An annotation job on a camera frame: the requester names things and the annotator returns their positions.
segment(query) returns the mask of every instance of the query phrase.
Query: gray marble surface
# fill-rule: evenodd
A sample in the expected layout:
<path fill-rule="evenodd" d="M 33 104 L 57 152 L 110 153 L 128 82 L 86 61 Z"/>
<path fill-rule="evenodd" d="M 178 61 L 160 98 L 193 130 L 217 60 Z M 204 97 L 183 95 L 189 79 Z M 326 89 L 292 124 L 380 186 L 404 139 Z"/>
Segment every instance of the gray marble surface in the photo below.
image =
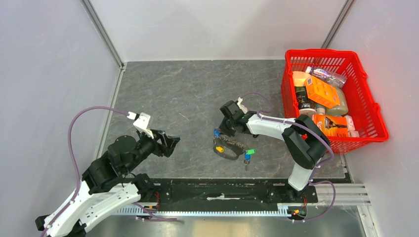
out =
<path fill-rule="evenodd" d="M 241 156 L 223 159 L 212 151 L 213 130 L 223 119 L 219 108 L 248 92 L 268 95 L 275 117 L 283 117 L 281 79 L 284 60 L 130 62 L 122 78 L 115 108 L 153 116 L 152 129 L 165 130 L 181 141 L 173 155 L 150 155 L 135 173 L 154 178 L 288 178 L 294 161 L 277 139 L 237 134 L 234 139 L 255 148 L 248 171 Z M 268 109 L 259 96 L 244 104 L 251 110 Z M 120 135 L 137 138 L 132 121 L 114 113 L 105 148 Z M 343 178 L 340 158 L 323 165 L 317 177 Z"/>

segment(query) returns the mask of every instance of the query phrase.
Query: orange package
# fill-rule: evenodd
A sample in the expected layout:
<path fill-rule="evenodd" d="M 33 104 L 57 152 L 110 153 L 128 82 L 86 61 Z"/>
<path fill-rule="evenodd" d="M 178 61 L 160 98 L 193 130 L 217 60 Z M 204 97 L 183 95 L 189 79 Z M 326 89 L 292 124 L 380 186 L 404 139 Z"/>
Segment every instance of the orange package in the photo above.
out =
<path fill-rule="evenodd" d="M 305 87 L 307 89 L 307 97 L 314 102 L 328 108 L 340 104 L 336 88 L 318 79 L 317 77 L 309 77 L 305 81 Z"/>
<path fill-rule="evenodd" d="M 329 115 L 313 115 L 313 122 L 329 137 L 348 137 L 346 118 Z"/>

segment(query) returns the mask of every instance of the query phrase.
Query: yellow key tag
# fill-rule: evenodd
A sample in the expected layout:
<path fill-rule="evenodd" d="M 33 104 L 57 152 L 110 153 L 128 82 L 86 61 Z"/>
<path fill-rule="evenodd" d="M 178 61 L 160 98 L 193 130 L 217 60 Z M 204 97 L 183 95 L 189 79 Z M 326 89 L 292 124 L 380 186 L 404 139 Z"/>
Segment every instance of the yellow key tag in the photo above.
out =
<path fill-rule="evenodd" d="M 217 151 L 220 152 L 220 153 L 224 152 L 224 148 L 222 148 L 222 147 L 216 147 L 215 149 L 217 149 Z"/>

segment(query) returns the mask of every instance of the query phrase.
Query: bottle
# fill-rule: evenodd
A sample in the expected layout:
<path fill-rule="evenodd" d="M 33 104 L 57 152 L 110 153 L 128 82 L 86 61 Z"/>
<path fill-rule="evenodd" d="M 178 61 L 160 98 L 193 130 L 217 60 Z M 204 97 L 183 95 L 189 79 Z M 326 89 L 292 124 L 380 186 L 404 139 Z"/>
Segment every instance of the bottle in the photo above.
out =
<path fill-rule="evenodd" d="M 342 116 L 348 113 L 348 104 L 346 103 L 345 94 L 339 88 L 336 88 L 337 96 L 339 97 L 340 104 L 331 108 L 326 108 L 326 114 L 330 116 Z"/>
<path fill-rule="evenodd" d="M 319 103 L 316 103 L 316 112 L 319 115 L 325 115 L 326 114 L 326 107 L 319 104 Z"/>
<path fill-rule="evenodd" d="M 311 75 L 305 72 L 293 72 L 295 96 L 297 98 L 299 112 L 301 115 L 307 115 L 309 117 L 316 113 L 314 102 L 307 97 L 307 91 L 304 85 L 305 81 L 310 77 Z"/>
<path fill-rule="evenodd" d="M 316 114 L 314 102 L 307 97 L 307 91 L 304 86 L 295 87 L 295 96 L 298 102 L 298 109 L 301 115 L 311 117 Z"/>
<path fill-rule="evenodd" d="M 312 75 L 312 76 L 317 77 L 318 79 L 326 82 L 329 85 L 332 85 L 332 86 L 340 88 L 340 89 L 342 89 L 342 87 L 345 84 L 346 79 L 347 79 L 345 76 L 343 76 L 341 74 L 328 72 L 328 71 L 323 70 L 321 68 L 307 67 L 305 72 Z"/>

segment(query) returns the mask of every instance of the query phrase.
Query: small bottle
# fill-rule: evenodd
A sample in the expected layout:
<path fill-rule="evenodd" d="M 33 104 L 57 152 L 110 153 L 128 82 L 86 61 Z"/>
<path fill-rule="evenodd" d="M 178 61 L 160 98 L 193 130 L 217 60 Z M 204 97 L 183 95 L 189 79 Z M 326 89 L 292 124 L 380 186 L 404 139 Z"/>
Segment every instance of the small bottle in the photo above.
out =
<path fill-rule="evenodd" d="M 316 112 L 319 115 L 325 115 L 326 114 L 326 107 L 319 104 L 319 103 L 316 103 Z"/>
<path fill-rule="evenodd" d="M 330 116 L 342 116 L 348 113 L 348 104 L 346 103 L 345 94 L 339 88 L 336 88 L 340 104 L 331 108 L 326 108 L 326 114 Z"/>
<path fill-rule="evenodd" d="M 312 67 L 307 67 L 307 69 L 305 70 L 306 73 L 317 77 L 318 79 L 326 82 L 329 85 L 332 85 L 336 88 L 340 88 L 342 89 L 343 85 L 346 82 L 346 77 L 341 75 L 341 74 L 337 74 L 337 73 L 333 73 L 333 72 L 328 72 L 326 70 L 323 70 L 321 68 L 312 68 Z"/>

